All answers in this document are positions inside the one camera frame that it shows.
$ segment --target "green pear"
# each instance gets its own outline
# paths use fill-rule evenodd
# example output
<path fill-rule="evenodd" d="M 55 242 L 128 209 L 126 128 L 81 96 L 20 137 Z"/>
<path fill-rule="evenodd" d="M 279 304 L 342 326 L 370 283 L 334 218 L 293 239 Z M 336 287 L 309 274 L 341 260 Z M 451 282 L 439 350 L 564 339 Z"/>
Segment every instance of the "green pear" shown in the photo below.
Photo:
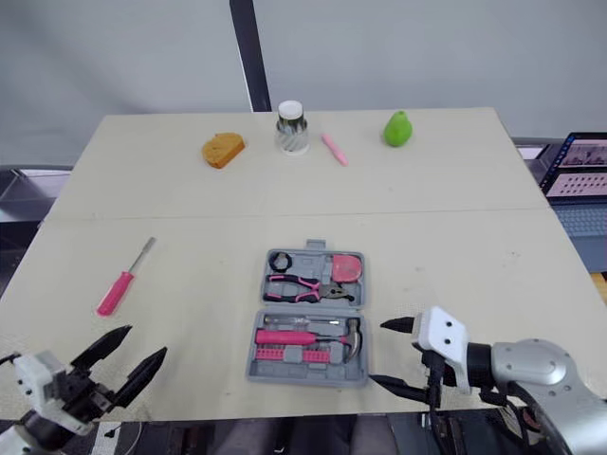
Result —
<path fill-rule="evenodd" d="M 405 111 L 397 111 L 392 115 L 384 128 L 383 138 L 387 144 L 393 147 L 400 147 L 409 140 L 413 131 L 414 127 L 407 118 Z"/>

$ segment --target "jar lid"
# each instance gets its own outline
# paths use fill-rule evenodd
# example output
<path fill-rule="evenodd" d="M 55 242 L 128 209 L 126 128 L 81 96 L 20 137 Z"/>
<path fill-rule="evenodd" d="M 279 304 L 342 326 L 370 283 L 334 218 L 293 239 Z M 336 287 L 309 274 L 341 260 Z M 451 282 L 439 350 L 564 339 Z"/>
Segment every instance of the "jar lid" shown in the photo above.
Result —
<path fill-rule="evenodd" d="M 287 100 L 278 105 L 278 115 L 285 120 L 295 120 L 304 114 L 304 107 L 299 101 Z"/>

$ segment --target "orange sponge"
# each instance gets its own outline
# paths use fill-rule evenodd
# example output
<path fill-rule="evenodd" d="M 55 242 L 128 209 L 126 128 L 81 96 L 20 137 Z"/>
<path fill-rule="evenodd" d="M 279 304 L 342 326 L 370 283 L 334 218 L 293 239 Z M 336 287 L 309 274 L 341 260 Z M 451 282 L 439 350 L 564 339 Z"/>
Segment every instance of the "orange sponge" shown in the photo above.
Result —
<path fill-rule="evenodd" d="M 245 148 L 245 141 L 236 133 L 219 133 L 202 147 L 202 155 L 214 168 L 221 169 Z"/>

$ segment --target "screwdriver handle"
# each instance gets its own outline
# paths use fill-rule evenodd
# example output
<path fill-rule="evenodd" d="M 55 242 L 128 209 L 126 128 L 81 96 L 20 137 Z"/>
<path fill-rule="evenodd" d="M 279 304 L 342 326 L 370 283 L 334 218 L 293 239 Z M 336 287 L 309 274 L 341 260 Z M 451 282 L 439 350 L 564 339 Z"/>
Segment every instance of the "screwdriver handle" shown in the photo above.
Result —
<path fill-rule="evenodd" d="M 120 299 L 129 287 L 129 283 L 135 275 L 129 272 L 120 273 L 120 277 L 112 284 L 112 287 L 105 297 L 101 301 L 101 304 L 97 307 L 97 314 L 99 316 L 110 316 L 114 313 L 114 310 L 120 303 Z"/>
<path fill-rule="evenodd" d="M 306 346 L 316 343 L 316 335 L 311 332 L 291 330 L 258 330 L 255 336 L 257 344 L 296 344 Z"/>

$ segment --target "wall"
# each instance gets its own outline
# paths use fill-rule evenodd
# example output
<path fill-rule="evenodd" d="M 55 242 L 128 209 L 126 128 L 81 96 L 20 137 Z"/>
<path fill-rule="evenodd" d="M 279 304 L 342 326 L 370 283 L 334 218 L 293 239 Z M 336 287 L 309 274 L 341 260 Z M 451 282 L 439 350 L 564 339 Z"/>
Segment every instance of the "wall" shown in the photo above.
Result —
<path fill-rule="evenodd" d="M 604 0 L 256 0 L 272 106 L 494 106 L 516 137 L 607 129 Z"/>
<path fill-rule="evenodd" d="M 227 1 L 0 2 L 0 167 L 73 166 L 106 114 L 248 109 Z"/>

